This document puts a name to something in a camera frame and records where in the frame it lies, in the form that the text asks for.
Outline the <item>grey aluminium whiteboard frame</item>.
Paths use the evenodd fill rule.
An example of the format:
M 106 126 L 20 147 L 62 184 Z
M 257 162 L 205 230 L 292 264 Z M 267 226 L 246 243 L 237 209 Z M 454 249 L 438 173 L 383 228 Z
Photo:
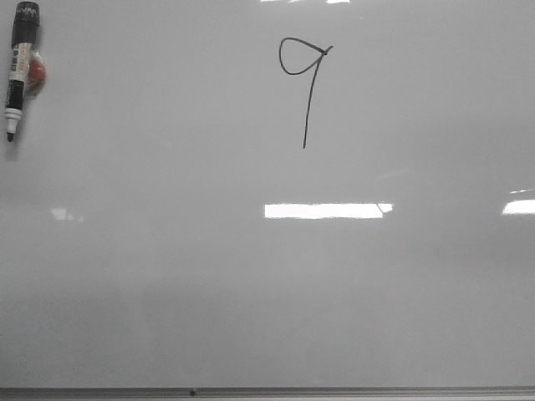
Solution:
M 196 390 L 192 397 L 190 391 Z M 459 399 L 533 400 L 533 386 L 483 387 L 211 387 L 1 388 L 1 399 Z

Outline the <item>black whiteboard marker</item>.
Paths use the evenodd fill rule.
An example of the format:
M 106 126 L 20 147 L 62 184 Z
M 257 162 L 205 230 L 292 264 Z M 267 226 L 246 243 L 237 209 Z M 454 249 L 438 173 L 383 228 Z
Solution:
M 31 1 L 17 4 L 11 35 L 11 61 L 5 101 L 7 140 L 13 142 L 23 117 L 24 92 L 28 82 L 33 46 L 40 26 L 39 5 Z

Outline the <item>white glossy whiteboard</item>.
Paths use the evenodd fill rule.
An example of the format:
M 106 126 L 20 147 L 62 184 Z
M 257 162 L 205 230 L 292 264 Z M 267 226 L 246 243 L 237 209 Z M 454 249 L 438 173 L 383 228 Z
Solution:
M 533 385 L 533 2 L 40 11 L 2 386 Z

